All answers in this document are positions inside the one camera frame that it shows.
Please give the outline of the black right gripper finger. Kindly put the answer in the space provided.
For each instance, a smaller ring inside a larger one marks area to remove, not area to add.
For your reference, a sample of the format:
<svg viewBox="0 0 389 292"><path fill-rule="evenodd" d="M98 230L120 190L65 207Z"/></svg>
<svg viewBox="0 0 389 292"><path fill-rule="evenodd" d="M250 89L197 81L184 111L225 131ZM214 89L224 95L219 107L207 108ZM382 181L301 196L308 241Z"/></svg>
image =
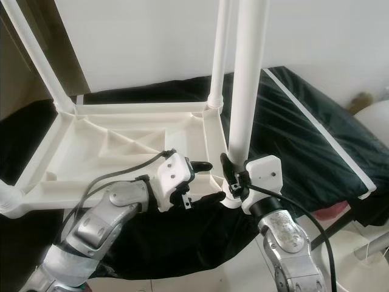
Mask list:
<svg viewBox="0 0 389 292"><path fill-rule="evenodd" d="M237 184L235 165L231 162L227 153L222 154L222 172L228 186Z"/></svg>

